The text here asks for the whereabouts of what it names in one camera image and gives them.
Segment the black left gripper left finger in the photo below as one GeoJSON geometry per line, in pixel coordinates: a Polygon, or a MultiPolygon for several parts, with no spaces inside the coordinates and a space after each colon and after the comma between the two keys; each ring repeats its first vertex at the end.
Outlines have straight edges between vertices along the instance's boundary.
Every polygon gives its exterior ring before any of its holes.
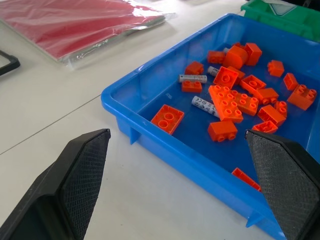
{"type": "Polygon", "coordinates": [[[2,240],[82,240],[100,193],[108,128],[68,142],[0,228],[2,240]]]}

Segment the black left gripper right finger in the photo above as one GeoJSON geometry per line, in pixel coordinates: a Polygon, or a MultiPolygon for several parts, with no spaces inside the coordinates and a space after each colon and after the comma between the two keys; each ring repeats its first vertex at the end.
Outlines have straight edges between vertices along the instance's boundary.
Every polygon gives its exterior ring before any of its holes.
{"type": "Polygon", "coordinates": [[[288,240],[320,238],[320,165],[297,142],[247,130],[261,191],[288,240]]]}

